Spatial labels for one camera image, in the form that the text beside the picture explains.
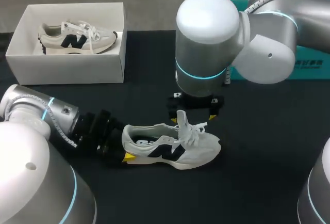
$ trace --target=sneaker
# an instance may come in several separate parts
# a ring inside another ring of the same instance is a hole
[[[220,152],[219,138],[205,133],[207,123],[191,125],[186,113],[177,111],[178,126],[164,123],[123,130],[125,151],[136,156],[128,164],[152,164],[164,162],[179,170],[192,169],[212,161]]]
[[[39,41],[44,54],[99,54],[117,39],[115,31],[95,28],[86,22],[62,22],[62,25],[39,28]]]

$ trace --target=glowing cyan ring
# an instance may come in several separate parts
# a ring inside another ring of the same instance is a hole
[[[222,72],[220,72],[220,73],[218,73],[218,74],[216,74],[216,75],[214,75],[214,76],[210,76],[210,77],[198,77],[198,76],[191,75],[191,74],[187,73],[185,70],[183,70],[183,69],[180,67],[179,63],[177,63],[177,61],[176,61],[176,64],[177,64],[177,67],[178,67],[178,68],[179,68],[179,69],[180,69],[185,75],[187,75],[187,76],[189,76],[189,77],[192,77],[192,78],[195,78],[195,79],[212,79],[212,78],[216,78],[216,77],[220,76],[224,71],[226,71],[226,68],[225,68]]]

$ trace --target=shoe insole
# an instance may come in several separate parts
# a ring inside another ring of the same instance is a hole
[[[142,136],[142,135],[137,135],[132,137],[132,140],[134,143],[139,144],[139,145],[151,145],[153,144],[156,140],[159,138],[156,137],[149,137],[149,136]]]

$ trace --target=shoelace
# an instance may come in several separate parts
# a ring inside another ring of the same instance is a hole
[[[97,42],[99,39],[101,39],[101,36],[98,32],[98,30],[95,28],[95,26],[90,25],[87,22],[84,21],[79,21],[81,24],[79,25],[81,28],[85,29],[87,28],[86,32],[88,34],[88,39],[89,39],[89,49],[91,50],[91,53],[94,54],[93,51],[93,46],[92,46],[92,39],[93,41]]]
[[[200,140],[200,134],[205,133],[204,127],[206,125],[207,122],[203,122],[197,125],[189,124],[186,129],[179,130],[179,140],[175,141],[174,143],[184,143],[186,145],[194,145],[197,147]]]

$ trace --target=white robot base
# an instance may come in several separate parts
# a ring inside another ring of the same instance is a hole
[[[0,171],[0,223],[95,224],[90,188],[31,126],[0,123]]]

